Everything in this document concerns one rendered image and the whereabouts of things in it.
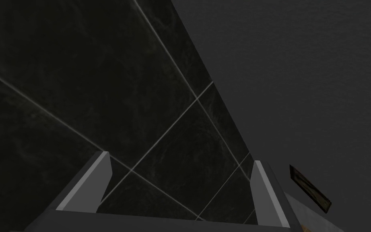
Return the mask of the dark framed wall picture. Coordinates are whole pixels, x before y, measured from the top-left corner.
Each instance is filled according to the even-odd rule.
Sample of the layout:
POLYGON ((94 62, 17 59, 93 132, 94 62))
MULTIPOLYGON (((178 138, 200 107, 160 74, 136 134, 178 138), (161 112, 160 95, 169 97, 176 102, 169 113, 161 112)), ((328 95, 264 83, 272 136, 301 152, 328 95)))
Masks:
POLYGON ((327 214, 331 201, 295 167, 289 165, 289 170, 291 179, 327 214))

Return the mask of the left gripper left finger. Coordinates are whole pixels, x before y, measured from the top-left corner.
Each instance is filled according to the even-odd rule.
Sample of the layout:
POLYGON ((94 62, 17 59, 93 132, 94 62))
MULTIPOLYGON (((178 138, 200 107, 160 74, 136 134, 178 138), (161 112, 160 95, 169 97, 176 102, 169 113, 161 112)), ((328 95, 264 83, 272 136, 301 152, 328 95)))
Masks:
POLYGON ((96 213, 112 174, 109 152, 95 152, 46 209, 96 213))

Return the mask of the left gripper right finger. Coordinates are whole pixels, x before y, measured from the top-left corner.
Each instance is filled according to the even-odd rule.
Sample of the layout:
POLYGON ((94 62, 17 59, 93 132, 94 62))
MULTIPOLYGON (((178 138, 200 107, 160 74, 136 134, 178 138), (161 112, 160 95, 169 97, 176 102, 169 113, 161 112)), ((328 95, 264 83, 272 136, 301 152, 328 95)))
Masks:
POLYGON ((267 162, 254 161, 250 187, 258 225, 272 228, 299 227, 299 220, 267 162))

